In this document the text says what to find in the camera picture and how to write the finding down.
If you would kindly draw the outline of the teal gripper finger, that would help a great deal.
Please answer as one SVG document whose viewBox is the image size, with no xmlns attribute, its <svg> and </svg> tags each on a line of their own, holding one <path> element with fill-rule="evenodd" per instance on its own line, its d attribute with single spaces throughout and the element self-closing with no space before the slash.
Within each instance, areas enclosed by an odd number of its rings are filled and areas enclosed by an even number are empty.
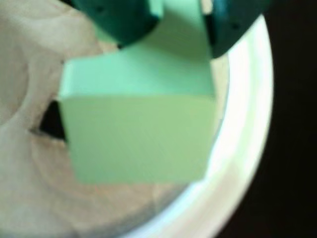
<svg viewBox="0 0 317 238">
<path fill-rule="evenodd" d="M 268 0 L 213 0 L 207 14 L 212 57 L 226 54 L 269 5 Z"/>
<path fill-rule="evenodd" d="M 148 0 L 73 0 L 72 3 L 122 46 L 141 40 L 159 22 Z"/>
</svg>

